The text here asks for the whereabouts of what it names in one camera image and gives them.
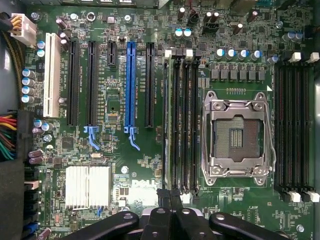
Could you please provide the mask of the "long black expansion slot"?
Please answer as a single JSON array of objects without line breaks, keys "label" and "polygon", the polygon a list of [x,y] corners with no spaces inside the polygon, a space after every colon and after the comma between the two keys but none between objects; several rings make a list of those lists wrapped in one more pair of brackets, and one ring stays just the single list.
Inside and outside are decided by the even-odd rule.
[{"label": "long black expansion slot", "polygon": [[87,56],[87,103],[86,103],[86,124],[97,125],[98,112],[98,66],[99,46],[94,40],[88,41]]},{"label": "long black expansion slot", "polygon": [[145,63],[145,127],[154,127],[155,102],[155,43],[146,43]]},{"label": "long black expansion slot", "polygon": [[67,124],[74,127],[78,125],[80,90],[80,44],[76,38],[70,40],[68,57]]}]

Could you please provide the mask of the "CPU socket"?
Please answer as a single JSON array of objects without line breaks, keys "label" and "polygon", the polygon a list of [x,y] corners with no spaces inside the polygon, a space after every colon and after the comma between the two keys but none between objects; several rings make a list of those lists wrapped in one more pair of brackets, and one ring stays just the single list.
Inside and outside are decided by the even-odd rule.
[{"label": "CPU socket", "polygon": [[251,100],[219,99],[207,92],[202,104],[201,170],[208,186],[222,178],[251,178],[263,186],[277,161],[270,108],[263,92]]}]

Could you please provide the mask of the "light blue slot latch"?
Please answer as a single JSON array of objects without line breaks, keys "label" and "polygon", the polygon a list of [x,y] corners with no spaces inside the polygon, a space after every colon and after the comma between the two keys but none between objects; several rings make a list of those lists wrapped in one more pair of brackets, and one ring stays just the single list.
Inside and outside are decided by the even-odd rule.
[{"label": "light blue slot latch", "polygon": [[134,147],[136,150],[140,151],[140,147],[136,144],[136,132],[137,128],[136,127],[124,127],[124,133],[128,134],[128,139],[130,141],[130,144],[132,147]]},{"label": "light blue slot latch", "polygon": [[95,150],[99,151],[101,148],[100,148],[100,146],[98,145],[97,136],[96,136],[96,134],[99,132],[99,127],[98,127],[98,126],[84,126],[83,128],[84,128],[83,132],[84,132],[85,134],[88,134],[89,144],[90,144]]}]

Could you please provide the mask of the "white expansion slot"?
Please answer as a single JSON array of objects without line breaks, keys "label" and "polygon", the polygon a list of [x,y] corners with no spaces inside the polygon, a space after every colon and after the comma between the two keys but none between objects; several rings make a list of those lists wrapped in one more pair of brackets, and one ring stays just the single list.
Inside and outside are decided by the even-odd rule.
[{"label": "white expansion slot", "polygon": [[43,117],[58,118],[61,77],[61,39],[55,33],[45,34],[43,78]]}]

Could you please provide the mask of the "white power connector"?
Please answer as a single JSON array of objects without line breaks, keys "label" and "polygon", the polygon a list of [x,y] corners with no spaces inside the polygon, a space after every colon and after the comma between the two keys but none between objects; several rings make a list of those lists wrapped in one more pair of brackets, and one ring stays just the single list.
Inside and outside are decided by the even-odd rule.
[{"label": "white power connector", "polygon": [[12,13],[10,22],[13,25],[10,36],[25,46],[35,49],[37,44],[37,25],[23,13]]}]

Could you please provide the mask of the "short black expansion slot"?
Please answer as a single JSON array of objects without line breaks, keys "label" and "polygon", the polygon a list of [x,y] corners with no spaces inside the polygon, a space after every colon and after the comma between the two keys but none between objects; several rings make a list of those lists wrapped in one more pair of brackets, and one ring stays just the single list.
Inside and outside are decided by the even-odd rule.
[{"label": "short black expansion slot", "polygon": [[115,41],[109,40],[107,42],[107,66],[116,68],[118,62],[118,46]]}]

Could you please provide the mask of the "black main power connector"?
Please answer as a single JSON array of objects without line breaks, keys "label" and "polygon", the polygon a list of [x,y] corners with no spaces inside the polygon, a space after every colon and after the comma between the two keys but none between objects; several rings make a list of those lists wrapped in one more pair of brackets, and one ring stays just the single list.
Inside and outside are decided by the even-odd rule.
[{"label": "black main power connector", "polygon": [[33,150],[34,113],[29,110],[17,111],[16,158],[25,162]]}]

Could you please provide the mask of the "silver metal socket cover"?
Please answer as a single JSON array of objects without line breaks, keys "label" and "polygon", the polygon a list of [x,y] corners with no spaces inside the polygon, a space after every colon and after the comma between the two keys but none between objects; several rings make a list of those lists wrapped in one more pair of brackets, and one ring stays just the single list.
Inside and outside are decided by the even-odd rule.
[{"label": "silver metal socket cover", "polygon": [[214,100],[209,117],[211,177],[268,175],[270,148],[264,101]]}]

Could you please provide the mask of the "silver finned heat sink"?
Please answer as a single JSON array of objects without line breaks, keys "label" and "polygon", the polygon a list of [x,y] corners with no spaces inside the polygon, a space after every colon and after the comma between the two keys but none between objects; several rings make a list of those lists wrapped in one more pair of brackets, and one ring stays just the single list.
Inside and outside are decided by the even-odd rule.
[{"label": "silver finned heat sink", "polygon": [[65,207],[97,209],[111,203],[112,169],[109,166],[70,166],[65,170]]}]

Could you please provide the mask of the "blue expansion slot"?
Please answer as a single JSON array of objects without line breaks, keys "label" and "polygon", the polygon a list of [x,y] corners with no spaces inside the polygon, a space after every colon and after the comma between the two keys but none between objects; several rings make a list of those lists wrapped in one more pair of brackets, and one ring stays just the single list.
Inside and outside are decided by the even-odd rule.
[{"label": "blue expansion slot", "polygon": [[136,95],[136,43],[128,41],[126,47],[126,85],[125,85],[125,118],[124,132],[129,133],[135,127]]}]

